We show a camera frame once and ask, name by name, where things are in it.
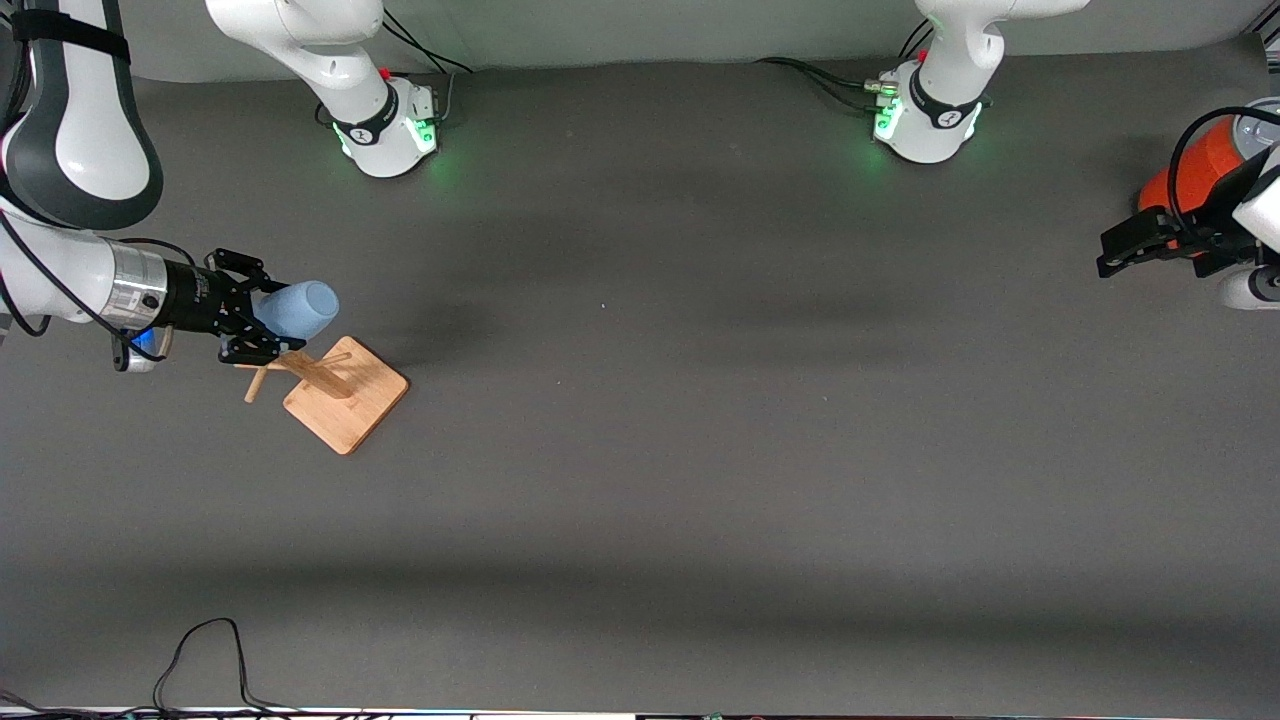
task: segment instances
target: cable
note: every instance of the cable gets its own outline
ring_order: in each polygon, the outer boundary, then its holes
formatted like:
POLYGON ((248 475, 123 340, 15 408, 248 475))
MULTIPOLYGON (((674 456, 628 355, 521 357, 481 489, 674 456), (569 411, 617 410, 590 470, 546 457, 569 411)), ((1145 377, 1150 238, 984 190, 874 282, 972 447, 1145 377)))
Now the cable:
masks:
POLYGON ((9 295, 9 286, 5 284, 4 282, 4 273, 0 273, 0 302, 4 302, 5 311, 9 313, 10 316, 13 316, 13 322, 18 323, 18 327, 22 328, 22 332, 27 333, 28 336, 41 337, 49 331, 49 320, 50 320, 49 315, 45 315, 40 320, 38 328, 31 327, 31 323, 27 322, 27 318, 22 316, 22 313, 18 311, 18 304, 14 302, 13 296, 9 295))
POLYGON ((910 58, 911 55, 915 55, 915 51, 920 47, 920 45, 924 45, 924 41, 931 37, 933 37, 932 27, 929 28, 929 32, 924 33, 923 36, 920 36, 919 40, 915 41, 915 45, 913 45, 911 49, 906 51, 906 55, 904 55, 904 58, 910 58))
POLYGON ((73 707, 41 707, 41 706, 35 705, 35 703, 32 703, 29 701, 26 701, 22 697, 17 696, 15 693, 12 693, 12 692, 5 691, 5 689, 0 689, 0 700, 3 700, 5 702, 10 702, 13 705, 18 705, 20 707, 26 707, 27 710, 31 710, 32 712, 38 712, 41 716, 82 717, 82 719, 88 719, 88 720, 114 720, 114 719, 118 719, 118 717, 125 717, 125 716, 128 716, 131 714, 134 714, 134 712, 142 712, 142 711, 146 711, 146 710, 155 710, 155 708, 152 708, 150 706, 138 706, 138 707, 131 707, 128 710, 122 710, 119 712, 105 712, 104 714, 104 712, 95 712, 92 710, 77 710, 77 708, 73 708, 73 707))
POLYGON ((806 74, 818 76, 822 79, 824 79, 824 81, 827 81, 829 83, 833 83, 833 85, 838 85, 841 87, 850 87, 850 88, 854 88, 854 90, 863 90, 863 83, 860 81, 842 78, 842 77, 837 76, 836 73, 832 73, 829 70, 824 70, 824 69, 819 68, 818 65, 814 65, 813 63, 805 63, 804 60, 796 60, 795 58, 781 58, 781 56, 777 56, 777 55, 771 55, 768 58, 760 58, 759 60, 756 60, 756 63, 765 63, 765 64, 771 64, 771 65, 786 65, 788 68, 795 68, 795 69, 797 69, 797 70, 800 70, 803 73, 806 73, 806 74))
POLYGON ((101 315, 90 309, 90 306, 86 305, 83 300, 77 297, 76 293, 72 292, 72 290, 67 287, 63 283, 63 281, 58 279, 58 275, 55 275, 52 270, 50 270, 49 266, 45 265, 45 263, 41 261, 35 252, 31 251, 31 247, 28 247, 27 243, 23 242, 22 237, 18 234, 18 231, 13 229, 13 223, 9 222, 9 215, 6 213, 0 211, 0 225, 4 227, 4 231, 6 233, 9 233, 9 238, 13 240, 13 243, 18 246, 18 250, 27 256, 27 260, 31 261, 31 264, 35 265, 37 270, 40 270, 40 274, 45 275, 45 279, 47 279, 54 287, 56 287, 63 295, 65 295, 67 299, 70 300, 72 304, 81 310, 81 313, 88 315, 91 320, 101 325, 106 332, 119 337, 124 342, 124 345, 129 350, 136 352, 140 357, 145 357, 147 360, 151 360, 152 363, 160 363, 165 360, 166 357, 165 355, 151 355, 146 350, 138 347, 137 343, 133 342, 133 337, 131 336, 129 332, 122 331, 115 325, 113 325, 111 323, 108 323, 106 320, 102 319, 101 315))
POLYGON ((390 28, 390 27, 388 27, 388 26, 384 24, 383 27, 387 27, 387 32, 392 33, 401 42, 403 42, 403 44, 406 44, 406 45, 408 45, 411 47, 416 47, 417 50, 420 50, 433 63, 435 63, 435 67, 440 68, 442 73, 445 72, 444 67, 440 65, 442 61, 448 63, 451 65, 454 65, 454 67, 457 67, 457 68, 460 68, 462 70, 466 70, 468 73, 474 73, 475 72, 470 67, 463 65, 462 63, 460 63, 460 61, 457 61, 457 60, 454 60, 452 58, 445 58, 444 55, 440 55, 439 53, 433 53, 433 51, 428 50, 426 47, 422 47, 422 44, 419 42, 416 37, 413 37, 413 33, 410 32, 407 27, 404 27, 404 23, 399 22, 399 19, 396 17, 394 13, 392 13, 388 9, 384 9, 383 12, 387 13, 387 19, 389 19, 390 22, 393 22, 396 24, 396 27, 399 28, 399 32, 396 32, 393 28, 390 28))
POLYGON ((453 111, 453 81, 458 78, 458 73, 452 73, 449 76, 449 88, 444 92, 444 111, 439 114, 436 122, 443 123, 449 119, 449 113, 453 111))
POLYGON ((1254 23, 1253 32, 1261 32, 1262 28, 1266 27, 1266 24, 1270 23, 1272 19, 1275 19, 1277 14, 1280 14, 1280 5, 1272 8, 1271 12, 1267 13, 1267 17, 1254 23))
POLYGON ((151 688, 151 705, 164 712, 169 712, 173 710, 172 707, 164 703, 164 685, 165 683, 169 682, 169 675, 172 675, 174 669, 178 667, 178 661, 182 660, 182 651, 183 647, 186 647, 187 644, 187 639, 191 638, 191 635, 193 635, 201 628, 207 628, 209 625, 212 625, 215 623, 227 623, 228 625, 230 625, 232 637, 236 638, 236 664, 239 669, 241 701, 243 701, 244 705, 253 707, 255 710, 261 710, 262 712, 268 712, 270 715, 276 715, 276 712, 268 706, 274 705, 276 707, 288 708, 287 705, 264 701, 256 697, 253 692, 248 689, 248 669, 244 665, 244 644, 241 642, 239 625, 237 625, 236 620, 232 620, 230 618, 214 618, 212 620, 205 620, 204 623, 192 626, 182 635, 182 639, 178 641, 178 647, 175 647, 173 651, 173 660, 169 661, 169 666, 165 667, 164 673, 160 674, 160 678, 156 679, 155 687, 151 688))
MULTIPOLYGON (((410 47, 412 47, 415 50, 422 50, 422 47, 419 46, 419 44, 416 41, 412 41, 412 40, 404 37, 403 35, 396 32, 396 29, 392 28, 390 26, 383 26, 383 27, 385 27, 387 32, 389 32, 390 36, 394 37, 396 40, 399 40, 401 42, 403 42, 404 45, 408 45, 410 47)), ((435 58, 433 58, 430 53, 426 54, 426 59, 430 60, 431 64, 435 65, 435 69, 440 70, 442 73, 448 73, 449 72, 449 70, 444 69, 444 65, 442 65, 439 60, 436 60, 435 58)))
POLYGON ((1183 132, 1183 136, 1178 138, 1178 145, 1174 146, 1174 156, 1169 161, 1169 213, 1174 217, 1174 222, 1178 225, 1178 232, 1181 233, 1192 232, 1190 225, 1187 223, 1187 219, 1183 215, 1181 200, 1179 200, 1178 197, 1178 174, 1183 164, 1183 154, 1187 151, 1187 146, 1190 145, 1192 138, 1196 137, 1196 132, 1199 131, 1199 128, 1204 127, 1211 120, 1215 120, 1217 118, 1226 118, 1233 115, 1242 115, 1245 118, 1253 118, 1256 120, 1261 120, 1274 126, 1280 126, 1280 115, 1276 115, 1274 113, 1267 113, 1266 110, 1260 110, 1257 108, 1228 106, 1228 108, 1219 108, 1217 110, 1212 110, 1210 113, 1204 113, 1203 115, 1197 118, 1196 122, 1193 122, 1190 126, 1187 127, 1187 129, 1183 132))
POLYGON ((813 83, 817 85, 819 90, 822 90, 823 92, 826 92, 827 95, 829 95, 836 102, 840 102, 841 105, 844 105, 846 108, 851 108, 854 110, 859 110, 859 111, 867 113, 867 114, 872 114, 872 113, 877 111, 877 108, 873 108, 870 105, 863 105, 860 102, 854 102, 852 100, 845 97, 844 95, 840 95, 836 91, 836 88, 833 88, 829 85, 827 85, 826 82, 823 82, 823 78, 832 78, 832 82, 837 82, 842 87, 849 87, 849 88, 856 87, 856 88, 861 90, 863 83, 860 83, 860 82, 859 83, 854 83, 854 81, 845 79, 845 78, 842 78, 840 76, 836 76, 836 74, 832 74, 832 73, 829 73, 829 72, 827 72, 827 70, 824 70, 824 69, 822 69, 822 68, 819 68, 817 65, 812 65, 812 64, 801 61, 801 60, 795 60, 792 58, 760 58, 759 60, 756 60, 756 63, 767 63, 767 64, 773 64, 773 65, 786 65, 788 68, 795 68, 795 69, 800 70, 801 73, 804 73, 804 77, 806 77, 810 81, 813 81, 813 83))
POLYGON ((127 237, 123 240, 113 240, 111 242, 119 242, 122 245, 155 245, 156 247, 166 247, 169 250, 173 250, 178 255, 182 255, 182 259, 186 260, 187 264, 191 265, 192 268, 196 266, 196 259, 191 256, 191 252, 187 252, 186 250, 172 242, 165 242, 163 240, 152 240, 150 237, 127 237))
POLYGON ((430 712, 424 714, 422 711, 408 711, 404 715, 388 715, 385 712, 357 712, 355 715, 334 715, 333 710, 297 710, 287 708, 287 712, 274 712, 270 710, 260 710, 256 707, 248 707, 244 710, 159 710, 154 707, 136 707, 128 711, 113 711, 110 714, 96 712, 93 710, 86 708, 51 708, 54 712, 36 712, 32 711, 29 715, 17 715, 17 714, 0 714, 0 717, 5 720, 70 720, 70 719, 83 719, 83 720, 128 720, 127 716, 132 715, 133 720, 209 720, 210 717, 215 720, 232 720, 232 719, 244 719, 244 720, 266 720, 268 717, 274 717, 276 720, 293 720, 293 719, 316 719, 316 720, 393 720, 396 717, 415 717, 417 720, 429 720, 433 717, 430 712))
POLYGON ((906 58, 906 47, 911 45, 911 38, 915 37, 915 33, 924 29, 924 26, 927 24, 929 24, 929 18, 920 20, 920 24, 915 26, 915 29, 911 31, 911 35, 906 36, 906 40, 902 41, 902 49, 897 51, 899 58, 906 58))

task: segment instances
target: orange cylinder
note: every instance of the orange cylinder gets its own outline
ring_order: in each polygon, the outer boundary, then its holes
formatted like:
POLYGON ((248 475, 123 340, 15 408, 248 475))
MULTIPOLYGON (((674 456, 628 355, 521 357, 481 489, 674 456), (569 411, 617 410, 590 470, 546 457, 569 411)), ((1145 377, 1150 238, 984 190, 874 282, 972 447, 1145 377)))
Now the orange cylinder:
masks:
MULTIPOLYGON (((1217 181, 1239 168, 1244 158, 1235 147, 1235 119, 1222 118, 1183 154, 1178 170, 1178 200, 1183 210, 1204 204, 1217 181)), ((1138 209, 1169 208, 1169 168, 1151 178, 1138 196, 1138 209)))

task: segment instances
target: blue plastic cup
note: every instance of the blue plastic cup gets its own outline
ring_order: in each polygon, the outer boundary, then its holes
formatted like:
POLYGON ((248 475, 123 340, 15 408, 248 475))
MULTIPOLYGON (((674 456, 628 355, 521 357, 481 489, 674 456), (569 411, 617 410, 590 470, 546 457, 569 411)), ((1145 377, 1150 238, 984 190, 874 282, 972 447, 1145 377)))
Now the blue plastic cup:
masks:
POLYGON ((338 316, 338 293, 320 281, 253 299, 253 315, 280 337, 311 340, 338 316))

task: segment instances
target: gray table surface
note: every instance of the gray table surface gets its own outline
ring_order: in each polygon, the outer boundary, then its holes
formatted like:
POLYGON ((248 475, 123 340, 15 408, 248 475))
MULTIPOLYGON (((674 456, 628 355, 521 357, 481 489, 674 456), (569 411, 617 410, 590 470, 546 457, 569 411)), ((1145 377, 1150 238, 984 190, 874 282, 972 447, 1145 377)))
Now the gray table surface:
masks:
MULTIPOLYGON (((138 233, 329 281, 317 345, 413 388, 343 459, 212 338, 10 337, 0 678, 132 705, 227 614, 289 703, 1275 717, 1280 318, 1093 268, 1266 82, 1256 38, 1015 58, 923 168, 785 68, 485 72, 393 181, 300 82, 145 83, 138 233)), ((225 634, 188 660, 234 701, 225 634)))

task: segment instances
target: connector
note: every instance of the connector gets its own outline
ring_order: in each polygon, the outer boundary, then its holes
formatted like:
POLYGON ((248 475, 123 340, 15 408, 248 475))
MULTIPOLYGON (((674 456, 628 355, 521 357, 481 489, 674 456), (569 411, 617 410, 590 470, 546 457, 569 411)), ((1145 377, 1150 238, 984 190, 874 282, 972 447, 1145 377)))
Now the connector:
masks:
POLYGON ((884 97, 897 97, 899 85, 892 79, 868 79, 863 82, 863 90, 884 97))

